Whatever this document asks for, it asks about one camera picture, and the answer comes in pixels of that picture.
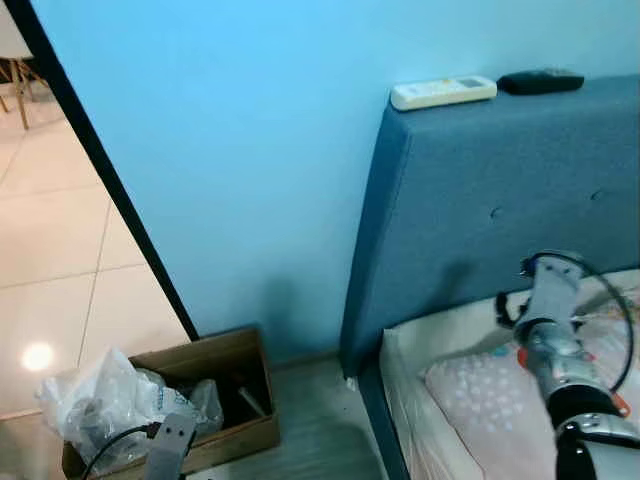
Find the blue wall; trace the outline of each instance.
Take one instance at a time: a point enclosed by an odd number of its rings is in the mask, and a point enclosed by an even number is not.
[[[389,87],[638,71],[636,0],[33,0],[201,334],[335,348]]]

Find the white remote control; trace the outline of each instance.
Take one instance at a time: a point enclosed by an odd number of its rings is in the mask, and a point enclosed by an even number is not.
[[[423,83],[396,85],[391,90],[391,105],[402,112],[418,108],[449,105],[493,98],[496,82],[472,75]]]

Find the bed sheet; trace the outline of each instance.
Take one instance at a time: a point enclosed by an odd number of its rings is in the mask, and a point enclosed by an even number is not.
[[[640,284],[640,270],[607,275],[622,289]],[[602,296],[594,279],[582,282],[578,305]],[[512,315],[529,291],[509,296]],[[511,338],[495,325],[493,298],[420,317],[384,331],[380,372],[407,470],[413,480],[481,480],[481,465],[470,455],[424,384],[434,362],[490,351]]]

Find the black remote control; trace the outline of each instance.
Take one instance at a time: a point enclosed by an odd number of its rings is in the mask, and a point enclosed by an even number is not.
[[[538,95],[541,93],[577,90],[584,76],[569,70],[545,68],[510,73],[498,80],[498,88],[512,95]]]

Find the headboard button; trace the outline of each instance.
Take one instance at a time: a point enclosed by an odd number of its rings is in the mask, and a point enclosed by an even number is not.
[[[596,190],[589,198],[595,202],[597,200],[602,200],[602,197],[604,197],[604,190]]]
[[[491,213],[489,214],[489,216],[493,220],[496,220],[497,218],[501,217],[503,214],[504,214],[504,209],[502,207],[496,207],[493,210],[491,210]]]

